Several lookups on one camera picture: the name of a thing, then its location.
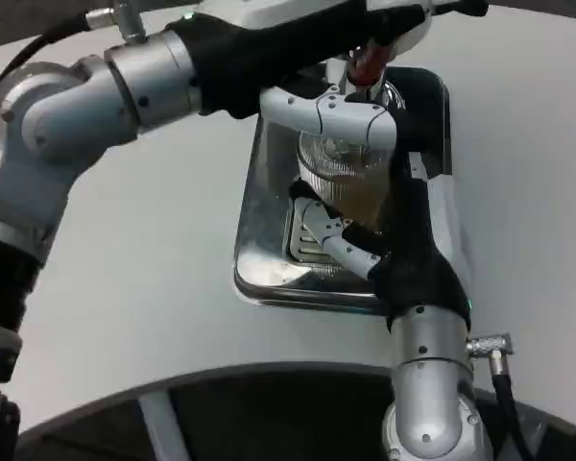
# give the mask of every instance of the glass cup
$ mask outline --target glass cup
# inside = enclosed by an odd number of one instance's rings
[[[301,133],[300,176],[346,219],[377,231],[380,211],[390,190],[392,154],[392,150]]]

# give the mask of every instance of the bolt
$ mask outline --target bolt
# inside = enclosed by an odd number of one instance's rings
[[[2,119],[7,123],[11,123],[15,118],[15,114],[10,110],[3,110],[0,115],[2,116]]]

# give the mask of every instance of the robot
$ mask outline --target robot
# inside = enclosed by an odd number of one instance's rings
[[[147,36],[132,5],[116,0],[35,40],[0,77],[0,383],[11,379],[25,300],[75,180],[110,147],[186,115],[261,113],[294,130],[396,147],[391,175],[400,219],[384,232],[388,245],[377,245],[379,235],[356,223],[346,225],[307,183],[290,190],[324,251],[372,280],[389,306],[396,395],[382,428],[389,459],[492,459],[475,407],[474,357],[489,358],[516,447],[530,459],[512,400],[509,336],[468,339],[468,272],[450,166],[418,143],[405,144],[415,139],[418,121],[350,101],[337,85],[294,85],[303,68],[359,47],[407,51],[436,14],[486,11],[484,0],[206,0]],[[22,65],[45,44],[113,25],[126,43],[102,58],[71,67]],[[388,58],[382,54],[383,65]],[[17,406],[0,393],[0,460],[12,459],[17,429]]]

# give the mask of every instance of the white table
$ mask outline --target white table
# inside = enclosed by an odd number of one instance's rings
[[[145,21],[155,31],[181,12]],[[70,63],[119,41],[104,30],[38,58]],[[21,46],[0,48],[0,69]],[[576,425],[576,20],[503,8],[485,19],[449,15],[399,62],[437,71],[451,92],[473,332],[511,332],[517,399]],[[219,367],[388,365],[381,318],[258,307],[235,294],[254,122],[190,118],[112,149],[77,183],[6,386],[23,430]],[[211,189],[223,193],[205,196]],[[491,388],[485,364],[476,385]]]

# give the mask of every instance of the metal connector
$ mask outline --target metal connector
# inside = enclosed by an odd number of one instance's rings
[[[113,0],[113,20],[126,43],[144,43],[145,26],[138,8],[132,0]]]
[[[113,8],[99,8],[98,10],[92,10],[85,14],[85,19],[87,20],[89,29],[92,31],[117,25],[113,19]]]
[[[144,43],[145,26],[132,0],[113,0],[113,8],[100,8],[85,14],[89,29],[95,31],[117,26],[126,43]]]
[[[510,374],[508,354],[500,350],[491,352],[489,355],[489,366],[491,367],[491,376]]]
[[[471,358],[488,358],[491,375],[509,375],[508,355],[515,353],[510,334],[495,334],[469,339],[466,350]]]
[[[493,351],[501,351],[508,355],[515,353],[509,333],[469,339],[466,350],[471,358],[489,357]]]

